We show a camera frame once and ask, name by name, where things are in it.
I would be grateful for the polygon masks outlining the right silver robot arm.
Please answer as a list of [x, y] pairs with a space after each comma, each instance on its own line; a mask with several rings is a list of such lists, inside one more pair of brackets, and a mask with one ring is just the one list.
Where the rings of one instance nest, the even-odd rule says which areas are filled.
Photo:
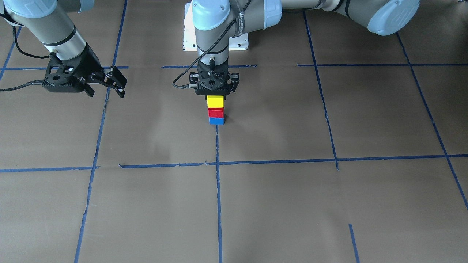
[[105, 69], [90, 45], [68, 16], [93, 8], [93, 0], [2, 0], [1, 17], [13, 27], [17, 44], [16, 27], [28, 28], [49, 51], [45, 76], [8, 91], [29, 85], [42, 85], [49, 92], [80, 93], [93, 97], [91, 84], [114, 89], [124, 97], [125, 78], [116, 66]]

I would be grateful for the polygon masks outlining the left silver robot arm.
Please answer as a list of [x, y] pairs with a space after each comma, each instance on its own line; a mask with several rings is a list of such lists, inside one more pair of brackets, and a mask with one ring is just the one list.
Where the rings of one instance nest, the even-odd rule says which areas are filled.
[[238, 73], [229, 73], [229, 38], [277, 25], [284, 10], [322, 9], [339, 13], [378, 35], [402, 29], [419, 9], [419, 0], [193, 0], [192, 22], [198, 57], [189, 74], [197, 95], [227, 96], [236, 91]]

